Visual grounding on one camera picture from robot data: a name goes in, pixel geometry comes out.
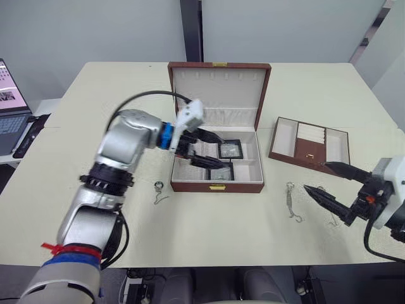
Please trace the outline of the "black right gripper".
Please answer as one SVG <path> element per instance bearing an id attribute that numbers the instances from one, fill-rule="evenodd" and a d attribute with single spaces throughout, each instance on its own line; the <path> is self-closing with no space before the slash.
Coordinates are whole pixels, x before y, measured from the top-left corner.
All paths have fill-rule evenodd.
<path id="1" fill-rule="evenodd" d="M 351 225 L 357 218 L 369 220 L 372 218 L 377 206 L 380 206 L 382 209 L 387 206 L 388 200 L 393 194 L 391 182 L 379 177 L 373 177 L 371 172 L 339 161 L 327 161 L 324 163 L 324 166 L 339 177 L 355 180 L 362 184 L 351 209 L 339 203 L 335 199 L 335 196 L 328 194 L 326 191 L 317 187 L 304 185 L 305 191 L 311 198 L 320 206 L 338 216 L 345 225 Z"/>

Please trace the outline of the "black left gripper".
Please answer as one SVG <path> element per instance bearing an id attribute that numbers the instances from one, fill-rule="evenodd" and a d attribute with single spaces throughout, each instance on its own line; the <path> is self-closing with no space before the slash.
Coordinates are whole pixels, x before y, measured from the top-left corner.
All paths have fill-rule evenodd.
<path id="1" fill-rule="evenodd" d="M 199 168 L 223 168 L 227 167 L 227 163 L 220 161 L 217 158 L 210 156 L 199 156 L 193 150 L 192 145 L 198 140 L 205 143 L 223 143 L 224 140 L 215 134 L 205 129 L 197 128 L 193 132 L 185 131 L 178 142 L 175 155 L 179 158 L 190 160 L 190 165 Z"/>

